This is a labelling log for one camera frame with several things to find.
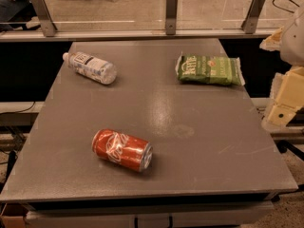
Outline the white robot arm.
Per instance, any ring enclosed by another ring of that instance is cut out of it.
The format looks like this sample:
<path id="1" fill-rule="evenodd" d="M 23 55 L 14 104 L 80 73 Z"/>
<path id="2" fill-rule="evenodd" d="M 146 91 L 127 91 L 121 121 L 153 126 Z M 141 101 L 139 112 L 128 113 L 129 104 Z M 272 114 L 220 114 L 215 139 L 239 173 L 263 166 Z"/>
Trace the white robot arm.
<path id="1" fill-rule="evenodd" d="M 280 59 L 292 67 L 277 73 L 272 81 L 270 100 L 262 126 L 270 132 L 283 129 L 304 107 L 304 5 L 301 5 L 285 26 L 262 41 L 262 49 L 280 53 Z"/>

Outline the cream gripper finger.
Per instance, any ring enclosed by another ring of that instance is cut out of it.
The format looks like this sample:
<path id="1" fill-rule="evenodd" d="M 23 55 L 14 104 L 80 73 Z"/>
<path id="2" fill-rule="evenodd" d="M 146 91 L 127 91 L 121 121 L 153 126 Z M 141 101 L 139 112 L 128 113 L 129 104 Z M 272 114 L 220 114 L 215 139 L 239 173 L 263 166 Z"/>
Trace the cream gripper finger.
<path id="1" fill-rule="evenodd" d="M 278 28 L 274 33 L 264 39 L 259 47 L 267 51 L 280 51 L 282 31 L 283 27 Z"/>
<path id="2" fill-rule="evenodd" d="M 304 107 L 304 67 L 292 66 L 272 81 L 269 103 L 263 115 L 263 128 L 278 131 L 287 126 Z"/>

